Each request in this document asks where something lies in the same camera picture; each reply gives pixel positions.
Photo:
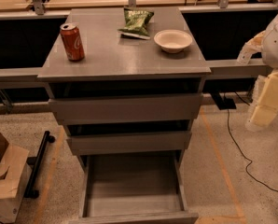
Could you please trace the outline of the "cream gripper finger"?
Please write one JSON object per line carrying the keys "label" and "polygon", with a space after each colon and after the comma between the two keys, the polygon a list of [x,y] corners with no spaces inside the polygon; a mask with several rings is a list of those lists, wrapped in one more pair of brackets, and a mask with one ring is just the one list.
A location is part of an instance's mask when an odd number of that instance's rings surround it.
{"label": "cream gripper finger", "polygon": [[258,33],[243,45],[238,55],[237,63],[249,64],[252,55],[262,51],[262,40],[264,34],[264,31]]}
{"label": "cream gripper finger", "polygon": [[278,70],[256,80],[245,127],[252,132],[267,128],[278,114]]}

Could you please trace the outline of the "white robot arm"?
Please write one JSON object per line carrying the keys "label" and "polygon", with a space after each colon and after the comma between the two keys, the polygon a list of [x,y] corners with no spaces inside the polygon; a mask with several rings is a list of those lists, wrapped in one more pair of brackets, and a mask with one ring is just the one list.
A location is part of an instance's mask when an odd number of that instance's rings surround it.
{"label": "white robot arm", "polygon": [[252,55],[259,52],[272,71],[266,77],[259,76],[255,83],[245,124],[253,132],[267,128],[278,114],[278,14],[264,31],[243,45],[237,63],[248,65]]}

